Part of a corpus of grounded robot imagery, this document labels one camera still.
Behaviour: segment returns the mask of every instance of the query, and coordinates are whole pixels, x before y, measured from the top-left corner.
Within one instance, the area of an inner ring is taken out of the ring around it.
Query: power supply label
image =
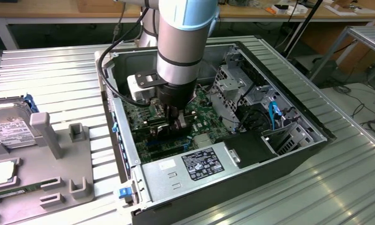
[[[34,134],[26,121],[15,121],[0,124],[0,142],[4,145],[34,141]]]
[[[194,181],[225,171],[225,167],[213,148],[185,155],[182,160]]]

